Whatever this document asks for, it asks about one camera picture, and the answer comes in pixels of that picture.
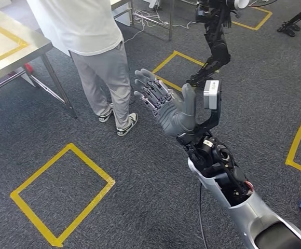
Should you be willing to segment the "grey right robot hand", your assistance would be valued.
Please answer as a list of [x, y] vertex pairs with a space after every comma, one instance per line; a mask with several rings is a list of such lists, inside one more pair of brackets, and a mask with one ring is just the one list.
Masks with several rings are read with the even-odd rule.
[[183, 99], [154, 74], [142, 68], [135, 71], [134, 95], [145, 104], [169, 136], [191, 133], [196, 126], [196, 93], [190, 84], [181, 89]]

